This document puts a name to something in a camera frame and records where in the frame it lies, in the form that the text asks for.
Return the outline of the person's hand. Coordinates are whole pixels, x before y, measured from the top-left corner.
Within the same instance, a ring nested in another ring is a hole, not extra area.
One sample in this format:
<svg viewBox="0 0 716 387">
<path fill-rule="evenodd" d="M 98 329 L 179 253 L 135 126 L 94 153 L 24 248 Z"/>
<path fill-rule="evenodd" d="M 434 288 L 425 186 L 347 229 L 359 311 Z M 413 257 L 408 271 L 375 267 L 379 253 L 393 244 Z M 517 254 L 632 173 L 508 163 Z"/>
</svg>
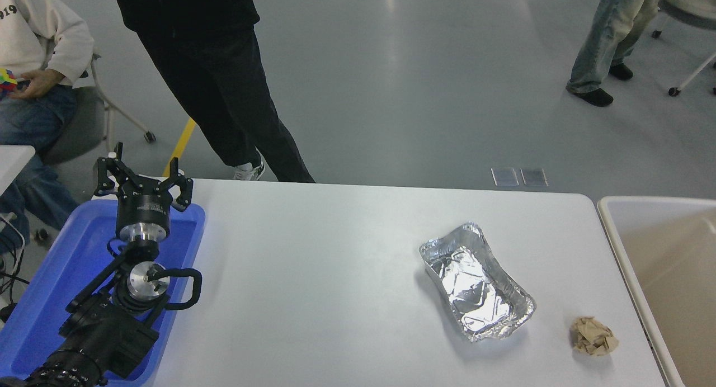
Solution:
<svg viewBox="0 0 716 387">
<path fill-rule="evenodd" d="M 21 83 L 26 87 L 15 89 L 10 98 L 17 100 L 31 100 L 45 96 L 57 84 L 65 78 L 64 74 L 56 69 L 33 69 L 27 73 L 21 73 L 18 78 L 23 79 Z"/>
</svg>

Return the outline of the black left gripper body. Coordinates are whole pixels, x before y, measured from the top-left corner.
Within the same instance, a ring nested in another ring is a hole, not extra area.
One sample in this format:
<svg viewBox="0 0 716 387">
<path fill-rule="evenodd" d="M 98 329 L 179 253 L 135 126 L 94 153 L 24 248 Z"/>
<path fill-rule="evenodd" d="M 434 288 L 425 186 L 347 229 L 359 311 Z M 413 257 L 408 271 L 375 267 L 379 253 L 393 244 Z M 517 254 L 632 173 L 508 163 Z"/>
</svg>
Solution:
<svg viewBox="0 0 716 387">
<path fill-rule="evenodd" d="M 140 223 L 159 225 L 164 231 L 171 229 L 169 212 L 172 196 L 168 191 L 159 194 L 118 194 L 117 200 L 116 231 Z"/>
</svg>

